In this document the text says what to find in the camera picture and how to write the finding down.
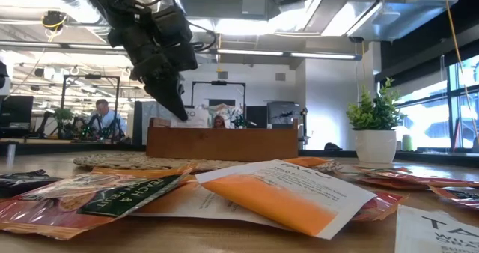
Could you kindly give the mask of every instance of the computer monitor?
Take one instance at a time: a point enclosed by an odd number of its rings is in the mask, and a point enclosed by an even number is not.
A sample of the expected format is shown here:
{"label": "computer monitor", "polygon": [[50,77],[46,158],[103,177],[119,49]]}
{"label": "computer monitor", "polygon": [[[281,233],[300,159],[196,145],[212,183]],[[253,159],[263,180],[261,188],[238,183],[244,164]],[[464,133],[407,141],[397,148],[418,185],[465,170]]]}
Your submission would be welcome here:
{"label": "computer monitor", "polygon": [[1,101],[0,136],[23,137],[30,132],[33,96],[11,96]]}

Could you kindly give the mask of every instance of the wooden table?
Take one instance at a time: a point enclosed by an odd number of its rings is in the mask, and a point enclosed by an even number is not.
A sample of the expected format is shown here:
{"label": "wooden table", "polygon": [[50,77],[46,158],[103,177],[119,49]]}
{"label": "wooden table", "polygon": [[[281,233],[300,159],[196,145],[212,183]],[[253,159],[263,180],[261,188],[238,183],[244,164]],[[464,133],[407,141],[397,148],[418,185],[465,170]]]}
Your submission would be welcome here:
{"label": "wooden table", "polygon": [[[77,168],[72,159],[88,153],[63,153],[18,156],[13,168],[0,160],[0,173],[44,169],[48,174],[68,177],[88,170]],[[358,164],[353,159],[338,159],[343,164]],[[479,169],[422,165],[398,162],[414,171],[443,177],[479,180]],[[461,207],[432,192],[386,190],[410,194],[405,205],[423,210],[441,210],[455,219],[479,227],[479,211]],[[396,216],[381,222],[350,222],[331,241],[308,237],[249,222],[212,219],[137,218],[118,220],[72,238],[58,241],[39,235],[0,233],[1,253],[59,252],[394,252]]]}

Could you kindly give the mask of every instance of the plant on desk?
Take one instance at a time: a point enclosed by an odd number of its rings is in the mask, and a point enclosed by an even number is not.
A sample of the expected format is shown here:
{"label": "plant on desk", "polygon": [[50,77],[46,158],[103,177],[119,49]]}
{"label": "plant on desk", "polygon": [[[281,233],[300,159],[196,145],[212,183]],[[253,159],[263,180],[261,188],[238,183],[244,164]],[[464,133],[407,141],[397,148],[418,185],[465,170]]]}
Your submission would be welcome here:
{"label": "plant on desk", "polygon": [[356,153],[362,162],[391,163],[396,154],[396,127],[405,118],[394,104],[399,93],[387,78],[372,100],[365,87],[359,105],[350,104],[347,116],[356,131]]}
{"label": "plant on desk", "polygon": [[72,138],[73,136],[70,137],[70,133],[68,130],[67,123],[68,121],[71,121],[73,119],[73,113],[71,112],[70,109],[63,109],[63,108],[57,108],[54,113],[54,118],[57,121],[58,125],[58,138],[59,139],[69,139]]}

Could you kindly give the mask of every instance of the red tea packet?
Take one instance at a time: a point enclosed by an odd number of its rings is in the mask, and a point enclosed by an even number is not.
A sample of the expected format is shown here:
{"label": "red tea packet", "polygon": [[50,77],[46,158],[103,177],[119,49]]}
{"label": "red tea packet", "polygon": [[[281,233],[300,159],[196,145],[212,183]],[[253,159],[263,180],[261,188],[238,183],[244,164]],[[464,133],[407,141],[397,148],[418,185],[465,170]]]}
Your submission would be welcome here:
{"label": "red tea packet", "polygon": [[466,205],[467,207],[472,207],[479,210],[479,195],[477,194],[450,189],[441,189],[434,186],[430,186],[430,188],[437,195],[446,197],[452,201],[457,202],[458,204]]}
{"label": "red tea packet", "polygon": [[396,212],[397,206],[407,199],[407,196],[375,191],[377,196],[372,198],[354,215],[351,221],[383,220]]}
{"label": "red tea packet", "polygon": [[436,187],[477,187],[479,186],[479,181],[462,181],[455,180],[451,178],[443,177],[419,177],[411,174],[407,168],[396,168],[396,169],[374,169],[374,168],[364,168],[355,166],[357,170],[364,172],[366,174],[375,174],[381,177],[389,177],[396,180],[401,180],[407,183],[415,183],[419,185],[426,186],[436,186]]}
{"label": "red tea packet", "polygon": [[0,229],[68,240],[122,218],[174,189],[194,168],[155,177],[78,174],[0,203]]}
{"label": "red tea packet", "polygon": [[424,190],[428,189],[425,185],[403,182],[387,177],[380,177],[374,174],[365,174],[358,172],[340,172],[335,171],[336,176],[343,180],[358,181],[378,186],[384,186],[391,189]]}

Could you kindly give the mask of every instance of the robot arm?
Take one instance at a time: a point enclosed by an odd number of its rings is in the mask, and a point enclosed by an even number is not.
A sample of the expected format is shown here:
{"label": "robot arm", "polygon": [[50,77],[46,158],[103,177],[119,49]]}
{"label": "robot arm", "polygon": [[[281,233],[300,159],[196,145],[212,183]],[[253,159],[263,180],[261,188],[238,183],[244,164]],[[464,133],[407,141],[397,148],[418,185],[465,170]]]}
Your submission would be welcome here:
{"label": "robot arm", "polygon": [[172,5],[157,13],[136,0],[90,0],[112,27],[112,47],[123,46],[132,63],[130,78],[144,83],[149,95],[185,121],[180,71],[198,67],[192,32],[183,11]]}

